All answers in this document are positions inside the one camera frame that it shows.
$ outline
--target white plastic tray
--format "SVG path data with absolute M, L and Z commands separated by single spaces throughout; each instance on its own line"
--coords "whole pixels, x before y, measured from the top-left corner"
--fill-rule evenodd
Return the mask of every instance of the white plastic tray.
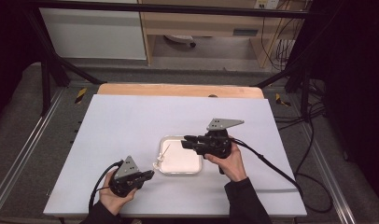
M 183 136 L 165 136 L 160 146 L 160 171 L 164 175 L 196 175 L 202 170 L 202 156 L 181 146 Z

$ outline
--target cable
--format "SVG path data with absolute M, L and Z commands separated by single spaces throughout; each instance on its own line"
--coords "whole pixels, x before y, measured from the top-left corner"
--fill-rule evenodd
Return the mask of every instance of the cable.
M 271 164 L 267 159 L 265 159 L 265 157 L 261 154 L 259 154 L 256 150 L 254 150 L 252 147 L 248 146 L 246 143 L 244 143 L 243 141 L 237 139 L 237 138 L 231 138 L 231 141 L 233 143 L 236 143 L 237 145 L 239 146 L 242 146 L 242 147 L 245 147 L 247 148 L 248 150 L 252 151 L 254 154 L 256 154 L 256 156 L 261 160 L 263 161 L 267 166 L 269 166 L 271 169 L 275 170 L 278 174 L 280 174 L 281 176 L 283 176 L 286 180 L 288 180 L 291 184 L 293 184 L 295 186 L 295 188 L 297 188 L 298 192 L 300 193 L 301 197 L 303 197 L 303 192 L 302 192 L 302 189 L 301 187 L 297 184 L 297 182 L 295 182 L 295 180 L 293 180 L 291 177 L 289 177 L 288 175 L 286 175 L 283 171 L 281 171 L 279 168 L 275 167 L 273 164 Z
M 313 114 L 311 115 L 311 119 L 316 118 L 316 117 L 318 117 L 318 116 L 324 114 L 324 112 L 325 112 L 325 108 L 324 108 L 324 106 L 321 107 L 321 108 L 318 108 L 317 111 L 314 111 Z M 303 121 L 305 121 L 305 118 L 300 118 L 300 119 L 292 120 L 292 121 L 291 121 L 291 122 L 292 122 L 291 124 L 289 124 L 289 125 L 287 125 L 287 126 L 284 126 L 284 127 L 282 127 L 282 128 L 279 128 L 278 131 L 282 131 L 282 130 L 284 130 L 284 129 L 286 129 L 286 128 L 289 128 L 289 127 L 291 127 L 291 126 L 293 126 L 293 125 L 299 124 L 299 123 L 301 123 L 301 122 L 303 122 Z M 284 120 L 277 120 L 276 123 L 289 123 L 289 122 L 285 122 Z
M 303 67 L 304 64 L 307 64 L 307 60 L 309 58 L 312 58 L 311 56 L 314 56 L 313 54 L 317 52 L 317 49 L 315 49 L 315 44 L 319 41 L 319 38 L 321 38 L 322 35 L 326 33 L 326 30 L 330 27 L 332 24 L 332 21 L 335 19 L 335 17 L 338 15 L 338 12 L 340 9 L 344 6 L 344 3 L 347 0 L 341 0 L 340 5 L 338 6 L 337 10 L 334 11 L 334 14 L 331 16 L 330 20 L 327 22 L 325 26 L 323 26 L 316 35 L 314 35 L 314 38 L 309 42 L 309 44 L 305 47 L 304 50 L 300 52 L 300 54 L 293 59 L 289 67 L 287 67 L 284 71 L 277 74 L 275 77 L 271 77 L 270 79 L 267 79 L 259 84 L 256 85 L 250 85 L 250 87 L 265 87 L 267 85 L 270 85 L 271 83 L 275 82 L 276 80 L 280 79 L 281 77 L 286 77 L 293 71 L 297 70 L 298 68 Z
M 99 190 L 102 190 L 102 189 L 109 189 L 109 188 L 110 188 L 110 186 L 107 186 L 107 187 L 104 187 L 104 188 L 99 188 L 96 191 L 99 191 Z
M 311 139 L 310 139 L 309 147 L 306 149 L 305 154 L 303 155 L 302 160 L 300 161 L 300 164 L 297 166 L 297 169 L 294 172 L 294 176 L 297 177 L 298 175 L 300 175 L 300 176 L 309 178 L 309 179 L 313 180 L 314 182 L 316 182 L 323 190 L 325 190 L 327 192 L 327 195 L 328 195 L 329 201 L 330 201 L 329 207 L 327 209 L 315 209 L 315 208 L 313 208 L 312 206 L 310 206 L 307 203 L 304 203 L 304 205 L 308 209 L 310 209 L 310 210 L 312 210 L 314 212 L 328 213 L 332 209 L 332 207 L 333 207 L 333 202 L 332 202 L 332 196 L 330 195 L 330 192 L 327 190 L 326 186 L 324 186 L 323 183 L 319 182 L 318 180 L 314 179 L 313 177 L 300 173 L 300 169 L 301 169 L 304 161 L 308 157 L 309 152 L 310 152 L 310 150 L 312 148 L 314 139 L 315 139 L 315 128 L 314 128 L 314 125 L 313 125 L 313 122 L 312 122 L 312 118 L 314 118 L 314 116 L 312 116 L 313 115 L 313 109 L 314 109 L 314 106 L 320 105 L 320 104 L 322 104 L 322 103 L 318 102 L 316 104 L 311 105 L 310 108 L 309 108 L 308 120 L 309 120 L 309 125 L 311 126 L 311 132 L 312 132 L 311 133 Z M 318 108 L 317 110 L 318 110 L 317 113 L 320 113 L 320 112 L 323 112 L 325 110 L 325 108 L 324 108 L 324 106 L 322 106 L 322 107 Z
M 325 107 L 324 106 L 321 106 L 320 108 L 317 108 L 314 110 L 314 107 L 317 106 L 317 105 L 320 105 L 322 104 L 322 102 L 317 102 L 313 105 L 310 106 L 309 108 L 309 112 L 308 112 L 308 120 L 309 120 L 309 124 L 311 126 L 311 140 L 310 140 L 310 143 L 309 143 L 309 146 L 308 148 L 306 149 L 305 151 L 305 154 L 303 155 L 301 161 L 300 161 L 300 164 L 298 165 L 297 169 L 295 170 L 294 172 L 294 176 L 296 177 L 297 179 L 297 176 L 303 176 L 305 178 L 308 178 L 312 181 L 314 181 L 315 183 L 317 183 L 323 190 L 326 191 L 328 197 L 329 197 L 329 207 L 326 208 L 326 209 L 315 209 L 314 207 L 310 206 L 309 204 L 307 203 L 303 203 L 305 205 L 306 208 L 308 208 L 309 210 L 312 210 L 314 212 L 317 212 L 317 213 L 328 213 L 332 207 L 333 207 L 333 199 L 332 199 L 332 196 L 330 194 L 330 192 L 327 190 L 327 187 L 321 183 L 320 181 L 316 180 L 315 178 L 309 176 L 309 175 L 305 175 L 305 174 L 302 174 L 300 173 L 300 169 L 304 163 L 304 161 L 306 160 L 306 158 L 308 157 L 309 155 L 309 152 L 312 148 L 312 145 L 313 145 L 313 142 L 314 142 L 314 139 L 315 139 L 315 128 L 314 128 L 314 125 L 313 125 L 313 122 L 312 122 L 312 119 L 319 116 L 320 114 L 323 114 L 325 112 Z M 280 130 L 283 130 L 283 129 L 286 129 L 292 125 L 295 125 L 295 124 L 298 124 L 298 123 L 301 123 L 303 121 L 305 121 L 305 118 L 285 118 L 285 117 L 275 117 L 275 118 L 279 118 L 279 119 L 292 119 L 292 120 L 277 120 L 276 123 L 278 122 L 282 122 L 282 123 L 290 123 L 292 122 L 291 124 L 289 124 L 288 126 L 285 126 L 283 128 L 280 128 Z
M 282 7 L 286 2 L 287 2 L 287 0 L 284 0 L 284 1 L 280 4 L 280 6 L 277 6 L 277 7 L 276 7 L 276 9 L 279 9 L 280 7 Z
M 288 27 L 288 25 L 294 21 L 294 19 L 291 19 L 289 20 L 284 26 L 283 28 L 280 30 L 279 34 L 277 35 L 277 38 L 279 38 L 279 36 L 283 33 L 283 31 Z M 300 27 L 300 24 L 303 24 L 303 20 L 296 20 L 297 23 L 294 24 L 294 22 L 292 23 L 293 25 L 293 37 L 291 40 L 283 40 L 286 44 L 283 44 L 283 47 L 282 47 L 282 50 L 279 52 L 280 50 L 280 45 L 282 40 L 279 41 L 279 45 L 278 45 L 278 49 L 276 50 L 276 60 L 277 59 L 280 59 L 279 62 L 280 62 L 280 70 L 283 71 L 283 63 L 282 61 L 283 60 L 287 60 L 288 59 L 288 51 L 290 50 L 291 46 L 293 45 L 294 43 L 294 39 L 295 37 L 297 36 L 297 33 L 299 31 L 299 27 Z
M 279 70 L 279 68 L 276 68 L 276 66 L 278 66 L 278 64 L 275 64 L 271 57 L 269 57 L 269 54 L 268 52 L 266 51 L 264 45 L 263 45 L 263 30 L 264 30 L 264 27 L 265 27 L 265 17 L 262 18 L 262 29 L 261 29 L 261 46 L 262 46 L 262 49 L 263 51 L 265 52 L 266 54 L 266 57 L 268 58 L 269 62 L 271 63 L 272 67 L 275 68 L 276 70 Z
M 96 196 L 96 191 L 100 190 L 100 189 L 97 189 L 97 187 L 99 187 L 99 184 L 102 181 L 102 179 L 105 177 L 105 175 L 108 173 L 108 171 L 111 170 L 111 168 L 113 168 L 114 166 L 120 167 L 122 164 L 123 164 L 123 161 L 115 162 L 114 164 L 108 166 L 108 168 L 105 169 L 105 171 L 103 172 L 103 174 L 100 176 L 99 180 L 97 181 L 97 183 L 94 186 L 94 189 L 93 189 L 93 191 L 91 193 L 90 203 L 89 203 L 89 206 L 88 206 L 89 211 L 91 211 L 91 209 L 93 208 L 93 201 L 94 201 L 94 197 Z

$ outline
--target white tabletop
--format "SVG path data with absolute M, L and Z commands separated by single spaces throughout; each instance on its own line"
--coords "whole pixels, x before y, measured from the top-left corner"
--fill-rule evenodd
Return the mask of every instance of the white tabletop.
M 166 135 L 203 135 L 212 118 L 242 119 L 228 132 L 293 177 L 267 100 L 94 95 L 44 213 L 85 216 L 91 191 L 110 164 L 131 155 L 152 169 Z M 241 148 L 247 175 L 271 217 L 306 216 L 300 194 L 284 177 Z M 221 217 L 229 214 L 218 167 L 203 161 L 194 176 L 156 173 L 121 213 L 126 217 Z

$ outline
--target white cabinet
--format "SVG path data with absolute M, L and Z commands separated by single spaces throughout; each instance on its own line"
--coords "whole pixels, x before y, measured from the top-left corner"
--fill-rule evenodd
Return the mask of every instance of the white cabinet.
M 135 0 L 97 2 L 137 3 Z M 146 59 L 138 12 L 40 10 L 53 47 L 64 58 Z

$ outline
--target person's right hand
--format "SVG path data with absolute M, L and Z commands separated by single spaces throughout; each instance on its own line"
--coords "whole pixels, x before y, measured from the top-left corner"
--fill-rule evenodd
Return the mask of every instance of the person's right hand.
M 232 143 L 231 155 L 226 159 L 211 154 L 205 154 L 204 157 L 217 164 L 231 181 L 238 182 L 247 178 L 241 152 L 235 143 Z

